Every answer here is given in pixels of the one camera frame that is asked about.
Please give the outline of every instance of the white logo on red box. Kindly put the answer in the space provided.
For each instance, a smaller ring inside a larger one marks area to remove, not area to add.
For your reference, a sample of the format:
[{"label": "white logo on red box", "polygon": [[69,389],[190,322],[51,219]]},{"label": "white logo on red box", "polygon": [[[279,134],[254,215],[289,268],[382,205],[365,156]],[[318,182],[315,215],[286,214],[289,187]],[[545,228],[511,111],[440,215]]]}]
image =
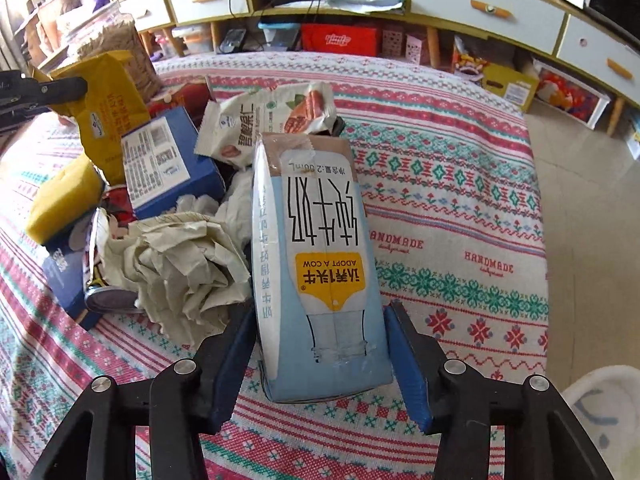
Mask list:
[{"label": "white logo on red box", "polygon": [[347,46],[350,43],[351,38],[346,34],[341,36],[338,36],[337,34],[327,34],[324,37],[324,40],[327,45]]}]

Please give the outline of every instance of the table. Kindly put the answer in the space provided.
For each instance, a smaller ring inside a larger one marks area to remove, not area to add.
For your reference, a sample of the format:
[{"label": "table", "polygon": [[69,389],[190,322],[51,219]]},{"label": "table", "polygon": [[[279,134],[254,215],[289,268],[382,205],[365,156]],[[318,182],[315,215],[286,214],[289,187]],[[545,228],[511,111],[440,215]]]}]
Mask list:
[{"label": "table", "polygon": [[[402,299],[419,332],[486,376],[523,381],[544,372],[540,192],[513,105],[447,73],[386,59],[202,55],[157,69],[171,83],[206,75],[218,100],[256,85],[331,82],[383,299]],[[145,316],[105,316],[87,333],[52,298],[44,249],[22,229],[38,186],[79,150],[76,131],[46,114],[2,160],[10,171],[0,190],[0,451],[21,477],[92,377],[140,380],[193,355]],[[146,430],[138,431],[139,478],[150,478]],[[494,430],[497,479],[504,442]],[[268,402],[256,352],[232,420],[202,441],[210,478],[231,480],[421,478],[433,471],[437,443],[418,434],[395,383],[332,402]]]}]

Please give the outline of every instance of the yellow package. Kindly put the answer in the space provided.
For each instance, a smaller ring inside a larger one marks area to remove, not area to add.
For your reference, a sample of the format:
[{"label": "yellow package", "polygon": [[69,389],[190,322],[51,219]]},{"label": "yellow package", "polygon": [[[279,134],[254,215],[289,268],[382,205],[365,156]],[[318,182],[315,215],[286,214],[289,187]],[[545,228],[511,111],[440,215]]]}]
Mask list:
[{"label": "yellow package", "polygon": [[111,186],[125,184],[121,137],[151,120],[142,97],[123,63],[127,50],[83,59],[51,73],[53,79],[80,76],[87,93],[78,101],[51,105],[61,115],[76,118],[84,152]]},{"label": "yellow package", "polygon": [[36,193],[24,231],[37,244],[45,244],[74,220],[98,205],[102,180],[82,153]]}]

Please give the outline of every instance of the tile floor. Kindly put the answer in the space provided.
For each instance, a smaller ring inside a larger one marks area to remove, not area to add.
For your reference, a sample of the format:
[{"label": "tile floor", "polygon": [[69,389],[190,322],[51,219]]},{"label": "tile floor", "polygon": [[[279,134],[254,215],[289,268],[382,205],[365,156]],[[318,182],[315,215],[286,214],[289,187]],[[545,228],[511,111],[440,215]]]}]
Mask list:
[{"label": "tile floor", "polygon": [[620,136],[534,102],[549,279],[547,373],[563,390],[602,366],[640,368],[640,160]]}]

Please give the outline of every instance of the metal pivot bolt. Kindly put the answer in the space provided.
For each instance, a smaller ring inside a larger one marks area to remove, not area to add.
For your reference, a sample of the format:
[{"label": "metal pivot bolt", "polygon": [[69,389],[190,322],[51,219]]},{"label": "metal pivot bolt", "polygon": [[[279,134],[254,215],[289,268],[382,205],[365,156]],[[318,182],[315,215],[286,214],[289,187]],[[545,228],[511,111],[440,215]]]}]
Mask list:
[{"label": "metal pivot bolt", "polygon": [[449,359],[444,363],[444,369],[452,375],[461,375],[466,371],[466,365],[458,359]]},{"label": "metal pivot bolt", "polygon": [[549,381],[542,375],[534,375],[529,379],[529,384],[539,392],[546,392],[549,389]]},{"label": "metal pivot bolt", "polygon": [[91,389],[98,394],[106,392],[109,388],[111,388],[111,379],[108,377],[98,377],[91,383]]},{"label": "metal pivot bolt", "polygon": [[174,372],[180,375],[187,375],[196,369],[195,361],[191,359],[181,359],[174,365]]}]

